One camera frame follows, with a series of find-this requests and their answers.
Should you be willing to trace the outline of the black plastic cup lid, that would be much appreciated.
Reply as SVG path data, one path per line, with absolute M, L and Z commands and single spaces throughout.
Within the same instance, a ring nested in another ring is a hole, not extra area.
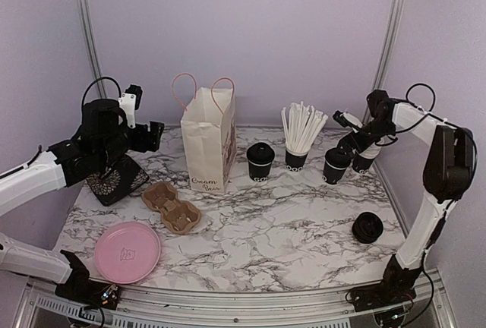
M 352 161 L 349 154 L 334 147 L 326 151 L 325 154 L 326 163 L 336 169 L 347 169 Z
M 271 164 L 274 158 L 275 152 L 267 143 L 259 142 L 247 149 L 247 160 L 257 166 Z

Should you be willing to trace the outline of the stack of paper coffee cups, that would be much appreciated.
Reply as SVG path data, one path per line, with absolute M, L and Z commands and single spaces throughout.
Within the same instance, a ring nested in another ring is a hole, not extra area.
M 352 169 L 358 173 L 365 173 L 369 170 L 380 151 L 381 147 L 373 143 L 366 150 L 360 153 L 356 152 L 352 161 Z

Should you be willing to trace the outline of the white paper takeout bag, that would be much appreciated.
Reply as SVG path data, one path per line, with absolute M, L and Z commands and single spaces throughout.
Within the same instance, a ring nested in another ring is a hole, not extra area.
M 194 82 L 187 104 L 175 93 L 182 77 Z M 199 87 L 192 74 L 181 73 L 172 81 L 172 95 L 184 109 L 181 135 L 191 189 L 224 194 L 236 158 L 235 82 L 221 77 L 209 88 Z

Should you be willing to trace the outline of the stack of black cup lids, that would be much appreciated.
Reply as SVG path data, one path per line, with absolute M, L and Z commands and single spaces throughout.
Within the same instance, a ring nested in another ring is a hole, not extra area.
M 361 213 L 352 225 L 352 234 L 362 244 L 374 243 L 384 231 L 383 222 L 374 213 Z

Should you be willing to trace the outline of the single black paper coffee cup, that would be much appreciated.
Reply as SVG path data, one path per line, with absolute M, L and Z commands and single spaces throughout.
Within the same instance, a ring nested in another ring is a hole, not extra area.
M 248 163 L 248 172 L 249 177 L 252 181 L 255 182 L 264 182 L 268 179 L 270 174 L 272 163 L 269 162 L 267 164 L 255 164 L 252 162 Z

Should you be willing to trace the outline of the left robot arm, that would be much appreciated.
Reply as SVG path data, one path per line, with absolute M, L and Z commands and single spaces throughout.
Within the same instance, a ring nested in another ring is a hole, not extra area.
M 138 124 L 135 112 L 143 91 L 132 84 L 115 99 L 81 102 L 81 124 L 74 135 L 38 149 L 35 156 L 1 175 L 1 213 L 51 191 L 82 181 L 105 207 L 119 202 L 148 181 L 148 174 L 129 151 L 156 152 L 165 128 L 151 121 Z M 96 285 L 72 252 L 48 251 L 1 235 L 1 268 L 65 285 L 79 301 L 90 301 Z

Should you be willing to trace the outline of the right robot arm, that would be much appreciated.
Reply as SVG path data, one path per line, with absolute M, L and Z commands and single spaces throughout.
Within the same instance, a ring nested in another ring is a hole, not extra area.
M 469 129 L 440 118 L 408 97 L 396 99 L 384 90 L 374 90 L 368 94 L 367 103 L 371 120 L 366 125 L 347 112 L 333 114 L 335 121 L 351 129 L 334 148 L 339 166 L 348 167 L 354 156 L 365 157 L 372 149 L 382 147 L 382 138 L 395 140 L 402 133 L 411 133 L 429 147 L 418 215 L 376 288 L 377 298 L 391 304 L 415 284 L 423 271 L 424 260 L 450 212 L 472 184 L 478 150 Z

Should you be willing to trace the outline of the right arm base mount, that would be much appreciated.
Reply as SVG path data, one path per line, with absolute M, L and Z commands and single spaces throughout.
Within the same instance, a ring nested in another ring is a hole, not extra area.
M 379 283 L 350 289 L 346 293 L 346 300 L 353 305 L 355 312 L 385 308 L 413 300 L 416 297 L 414 285 L 420 274 L 421 267 L 413 270 L 402 268 L 392 258 Z

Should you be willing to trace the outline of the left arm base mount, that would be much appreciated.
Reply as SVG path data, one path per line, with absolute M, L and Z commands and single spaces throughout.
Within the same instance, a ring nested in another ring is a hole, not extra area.
M 75 253 L 65 250 L 60 253 L 67 258 L 72 271 L 65 283 L 56 286 L 55 294 L 91 307 L 115 310 L 118 306 L 119 286 L 92 280 L 89 270 Z

